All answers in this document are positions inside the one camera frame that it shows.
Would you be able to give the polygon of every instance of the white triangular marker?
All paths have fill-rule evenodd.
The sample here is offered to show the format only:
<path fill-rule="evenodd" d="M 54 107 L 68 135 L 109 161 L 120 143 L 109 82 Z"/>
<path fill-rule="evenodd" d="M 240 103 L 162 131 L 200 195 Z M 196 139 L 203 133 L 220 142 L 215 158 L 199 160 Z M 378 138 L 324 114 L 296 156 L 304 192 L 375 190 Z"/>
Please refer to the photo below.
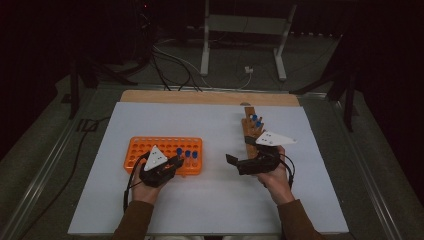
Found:
<path fill-rule="evenodd" d="M 256 139 L 256 144 L 265 145 L 265 146 L 278 146 L 284 144 L 296 143 L 297 140 L 282 135 L 278 135 L 273 132 L 264 132 L 261 136 Z"/>
<path fill-rule="evenodd" d="M 158 147 L 156 147 L 156 145 L 154 145 L 152 151 L 150 151 L 146 165 L 144 166 L 144 171 L 152 170 L 153 168 L 161 165 L 166 161 L 168 161 L 168 158 L 163 155 L 163 153 L 159 150 Z"/>

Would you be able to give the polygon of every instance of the sleeve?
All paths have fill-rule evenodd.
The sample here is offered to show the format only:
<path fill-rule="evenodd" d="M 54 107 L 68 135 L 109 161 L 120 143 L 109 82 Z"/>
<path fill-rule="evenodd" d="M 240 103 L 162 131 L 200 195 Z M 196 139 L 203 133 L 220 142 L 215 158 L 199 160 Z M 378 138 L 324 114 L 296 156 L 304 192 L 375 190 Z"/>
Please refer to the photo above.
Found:
<path fill-rule="evenodd" d="M 141 201 L 130 202 L 112 240 L 144 239 L 152 213 L 152 204 Z"/>
<path fill-rule="evenodd" d="M 324 236 L 315 231 L 300 200 L 279 205 L 278 213 L 288 240 L 319 240 Z"/>

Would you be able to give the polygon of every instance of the person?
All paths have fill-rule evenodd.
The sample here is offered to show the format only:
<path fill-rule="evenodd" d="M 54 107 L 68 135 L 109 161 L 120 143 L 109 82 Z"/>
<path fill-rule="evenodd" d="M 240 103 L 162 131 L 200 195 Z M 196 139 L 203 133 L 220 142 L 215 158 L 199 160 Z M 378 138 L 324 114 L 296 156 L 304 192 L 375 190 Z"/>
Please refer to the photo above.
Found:
<path fill-rule="evenodd" d="M 278 149 L 282 156 L 281 159 L 284 160 L 285 149 L 282 146 L 278 146 Z M 136 168 L 133 184 L 141 181 L 138 177 L 140 168 L 140 166 Z M 268 189 L 272 200 L 277 205 L 285 239 L 325 239 L 323 235 L 314 229 L 301 201 L 294 197 L 288 183 L 286 168 L 283 164 L 280 164 L 274 171 L 259 173 L 255 176 Z M 139 240 L 144 238 L 155 202 L 165 184 L 154 188 L 141 183 L 132 188 L 132 201 L 129 203 L 119 226 L 113 234 L 113 240 Z"/>

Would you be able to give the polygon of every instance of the floor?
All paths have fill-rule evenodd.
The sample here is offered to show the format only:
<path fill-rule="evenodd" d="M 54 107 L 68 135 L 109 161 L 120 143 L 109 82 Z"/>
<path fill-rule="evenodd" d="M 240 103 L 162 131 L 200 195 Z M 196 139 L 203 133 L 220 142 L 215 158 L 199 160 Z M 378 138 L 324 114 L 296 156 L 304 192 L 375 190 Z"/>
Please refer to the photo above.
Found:
<path fill-rule="evenodd" d="M 288 75 L 286 81 L 277 78 L 273 62 L 272 48 L 278 39 L 218 36 L 211 42 L 209 75 L 203 78 L 198 73 L 201 39 L 181 43 L 161 38 L 154 49 L 157 66 L 172 90 L 288 93 L 320 78 L 337 43 L 337 39 L 322 36 L 289 36 L 282 55 Z M 164 60 L 167 55 L 176 57 L 174 61 L 184 60 L 193 80 L 181 65 Z M 118 71 L 131 64 L 109 67 Z M 245 73 L 246 66 L 253 68 L 252 74 Z M 67 234 L 107 120 L 101 121 L 96 131 L 88 133 L 81 131 L 79 124 L 82 119 L 110 116 L 126 89 L 165 87 L 151 64 L 128 77 L 137 82 L 137 86 L 124 86 L 101 73 L 98 76 L 101 80 L 97 89 L 86 89 L 81 84 L 81 107 L 71 120 L 69 104 L 61 102 L 70 91 L 69 77 L 59 81 L 57 98 L 1 161 L 0 228 L 4 239 L 110 238 Z M 325 98 L 330 87 L 328 83 L 298 96 L 350 230 L 348 234 L 328 234 L 327 238 L 424 239 L 423 207 L 361 93 L 355 93 L 354 131 L 349 132 L 341 120 L 343 98 L 340 102 L 329 102 Z"/>

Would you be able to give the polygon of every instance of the orange tray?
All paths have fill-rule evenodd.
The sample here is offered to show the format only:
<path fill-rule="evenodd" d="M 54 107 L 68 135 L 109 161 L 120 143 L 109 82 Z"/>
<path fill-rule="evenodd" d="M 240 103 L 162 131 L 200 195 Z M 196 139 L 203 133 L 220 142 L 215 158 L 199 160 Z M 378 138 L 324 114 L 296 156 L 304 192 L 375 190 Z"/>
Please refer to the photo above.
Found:
<path fill-rule="evenodd" d="M 130 139 L 127 156 L 125 157 L 124 169 L 131 173 L 137 159 L 156 145 L 159 150 L 169 159 L 177 155 L 177 149 L 181 148 L 184 164 L 177 169 L 176 175 L 198 175 L 202 170 L 202 139 L 197 137 L 153 137 L 135 136 Z M 190 151 L 190 157 L 186 158 L 186 151 Z M 197 161 L 192 157 L 197 152 Z"/>

